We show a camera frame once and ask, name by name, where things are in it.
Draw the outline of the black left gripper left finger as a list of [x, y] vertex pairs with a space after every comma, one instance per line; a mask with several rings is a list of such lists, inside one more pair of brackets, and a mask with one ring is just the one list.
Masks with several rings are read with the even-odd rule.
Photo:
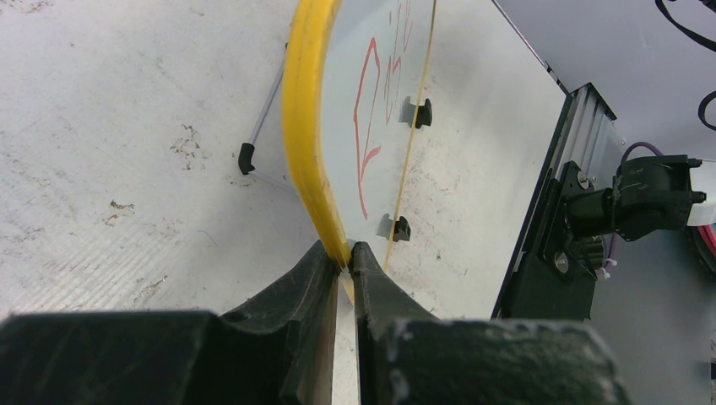
[[235, 333], [240, 404], [332, 402], [337, 294], [337, 268], [316, 241], [286, 274], [221, 316]]

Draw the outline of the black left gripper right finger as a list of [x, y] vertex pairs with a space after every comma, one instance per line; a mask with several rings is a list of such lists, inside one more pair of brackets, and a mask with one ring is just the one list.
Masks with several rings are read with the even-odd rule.
[[559, 403], [538, 328], [440, 319], [382, 270], [366, 242], [355, 243], [349, 270], [362, 404]]

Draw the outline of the yellow-framed whiteboard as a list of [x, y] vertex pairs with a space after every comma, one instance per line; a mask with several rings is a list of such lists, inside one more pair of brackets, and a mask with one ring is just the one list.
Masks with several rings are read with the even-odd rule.
[[399, 206], [425, 97], [433, 1], [300, 1], [282, 90], [284, 149], [296, 187], [349, 298], [365, 242], [382, 268], [410, 229]]

